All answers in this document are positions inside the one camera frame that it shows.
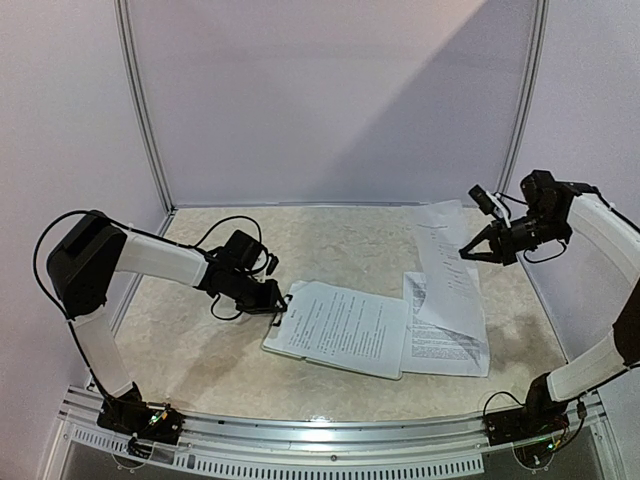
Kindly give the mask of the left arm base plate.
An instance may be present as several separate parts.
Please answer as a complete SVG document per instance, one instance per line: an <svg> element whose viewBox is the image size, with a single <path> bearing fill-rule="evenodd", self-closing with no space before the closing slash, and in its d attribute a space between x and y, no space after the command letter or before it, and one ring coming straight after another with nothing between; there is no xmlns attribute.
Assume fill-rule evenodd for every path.
<svg viewBox="0 0 640 480"><path fill-rule="evenodd" d="M106 399L97 425L141 440L176 445L186 417L169 404L150 406L143 401Z"/></svg>

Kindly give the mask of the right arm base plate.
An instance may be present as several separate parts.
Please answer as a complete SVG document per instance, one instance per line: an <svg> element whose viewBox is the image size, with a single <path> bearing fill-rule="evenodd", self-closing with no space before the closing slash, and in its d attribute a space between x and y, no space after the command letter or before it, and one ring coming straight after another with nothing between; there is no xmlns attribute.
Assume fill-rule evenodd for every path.
<svg viewBox="0 0 640 480"><path fill-rule="evenodd" d="M517 407L483 416L485 433L491 446L520 442L563 430L569 425L567 404L534 412Z"/></svg>

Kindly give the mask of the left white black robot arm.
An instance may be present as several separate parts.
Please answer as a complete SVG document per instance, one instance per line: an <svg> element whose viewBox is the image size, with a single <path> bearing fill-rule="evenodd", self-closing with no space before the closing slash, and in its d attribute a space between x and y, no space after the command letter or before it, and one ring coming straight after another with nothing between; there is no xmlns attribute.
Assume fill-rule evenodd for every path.
<svg viewBox="0 0 640 480"><path fill-rule="evenodd" d="M120 272L192 287L214 301L231 299L239 315L286 312L289 297L272 278L278 259L259 237L241 230L212 250L126 226L98 210L76 210L78 222L48 254L49 297L60 307L111 419L128 434L148 426L148 412L127 394L135 390L105 317L107 293Z"/></svg>

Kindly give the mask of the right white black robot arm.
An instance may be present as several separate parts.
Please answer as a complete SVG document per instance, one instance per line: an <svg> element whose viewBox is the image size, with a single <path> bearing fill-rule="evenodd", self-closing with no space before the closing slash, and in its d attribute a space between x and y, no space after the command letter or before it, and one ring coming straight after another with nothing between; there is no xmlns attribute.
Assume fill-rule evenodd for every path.
<svg viewBox="0 0 640 480"><path fill-rule="evenodd" d="M513 219L501 194L471 188L493 219L459 254L508 266L543 244L579 238L580 253L535 281L544 306L568 321L560 338L574 356L529 387L516 422L524 435L537 436L569 402L639 363L639 229L593 185L534 170L520 189L526 213Z"/></svg>

